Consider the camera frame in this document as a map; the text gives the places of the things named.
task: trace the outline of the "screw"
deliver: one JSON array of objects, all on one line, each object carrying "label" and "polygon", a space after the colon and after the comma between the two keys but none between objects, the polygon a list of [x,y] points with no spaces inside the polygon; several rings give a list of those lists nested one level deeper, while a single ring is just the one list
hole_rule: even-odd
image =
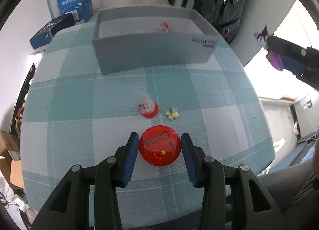
[{"label": "screw", "polygon": [[249,167],[246,165],[246,164],[241,164],[240,166],[240,169],[244,172],[248,171],[249,170]]},{"label": "screw", "polygon": [[106,161],[108,163],[115,163],[116,162],[116,158],[114,156],[111,156],[111,157],[107,158]]},{"label": "screw", "polygon": [[212,163],[214,161],[214,158],[213,157],[210,157],[210,156],[205,156],[204,157],[204,161],[206,163]]},{"label": "screw", "polygon": [[80,166],[79,166],[79,165],[73,165],[72,168],[71,168],[71,170],[72,170],[73,172],[77,172],[77,171],[80,170]]}]

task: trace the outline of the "purple toy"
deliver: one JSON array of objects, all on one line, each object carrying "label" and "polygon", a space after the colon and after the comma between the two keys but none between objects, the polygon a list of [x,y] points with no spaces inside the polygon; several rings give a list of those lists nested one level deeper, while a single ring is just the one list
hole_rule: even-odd
[{"label": "purple toy", "polygon": [[[265,48],[266,50],[268,49],[267,48],[267,40],[269,38],[269,34],[267,31],[267,26],[265,26],[263,32],[261,32],[261,33],[255,32],[254,37],[257,39],[258,43],[263,48]],[[270,62],[270,64],[273,67],[275,67],[278,71],[282,71],[284,69],[284,65],[282,63],[281,56],[279,54],[276,54],[272,51],[269,51],[266,58]]]}]

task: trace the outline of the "table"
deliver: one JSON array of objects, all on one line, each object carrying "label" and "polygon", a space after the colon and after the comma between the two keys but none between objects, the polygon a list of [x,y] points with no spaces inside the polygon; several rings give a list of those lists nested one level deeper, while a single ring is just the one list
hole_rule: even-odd
[{"label": "table", "polygon": [[[55,35],[30,87],[21,161],[31,208],[41,208],[74,164],[97,165],[125,145],[131,132],[141,136],[158,124],[179,135],[189,133],[195,145],[224,165],[245,163],[255,174],[267,168],[274,150],[261,104],[222,38],[207,64],[101,75],[91,42],[95,19]],[[147,93],[159,104],[156,117],[138,114],[137,93]],[[165,116],[171,107],[180,114],[173,121]],[[199,210],[203,189],[189,182],[182,154],[166,167],[151,166],[138,154],[132,181],[117,195],[122,224],[128,228]]]}]

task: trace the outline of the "blue gripper pad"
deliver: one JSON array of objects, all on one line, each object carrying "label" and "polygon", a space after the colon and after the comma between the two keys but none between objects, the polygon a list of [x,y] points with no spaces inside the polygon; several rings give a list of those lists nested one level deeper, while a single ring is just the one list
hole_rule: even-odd
[{"label": "blue gripper pad", "polygon": [[129,181],[132,178],[133,169],[136,161],[136,156],[138,154],[138,142],[139,135],[138,133],[131,133],[131,136],[127,142],[127,145],[130,145],[130,148],[127,153],[127,157],[123,166],[123,185],[127,186]]},{"label": "blue gripper pad", "polygon": [[193,186],[196,187],[198,184],[198,180],[196,177],[196,167],[195,167],[194,159],[189,149],[189,144],[193,144],[190,140],[189,135],[187,133],[182,134],[181,150],[183,152],[188,178],[189,178],[189,181],[193,184]]}]

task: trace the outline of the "small toy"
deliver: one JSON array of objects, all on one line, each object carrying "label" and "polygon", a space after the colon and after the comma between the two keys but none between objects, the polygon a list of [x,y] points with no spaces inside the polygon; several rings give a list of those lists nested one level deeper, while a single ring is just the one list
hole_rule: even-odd
[{"label": "small toy", "polygon": [[[259,45],[261,45],[264,49],[268,50],[267,40],[269,39],[270,35],[267,31],[267,26],[264,27],[261,33],[255,32],[254,37],[257,39]],[[276,54],[272,51],[268,51],[266,56],[267,60],[270,64],[275,67],[278,71],[282,71],[284,69],[284,65],[279,54]]]},{"label": "small toy", "polygon": [[168,24],[166,22],[162,23],[163,31],[168,32]]},{"label": "small toy", "polygon": [[174,118],[178,118],[179,114],[176,109],[170,108],[168,111],[165,112],[165,115],[168,119],[173,120]]},{"label": "small toy", "polygon": [[145,98],[138,104],[138,112],[146,118],[153,118],[159,111],[159,107],[156,102],[151,98]]}]

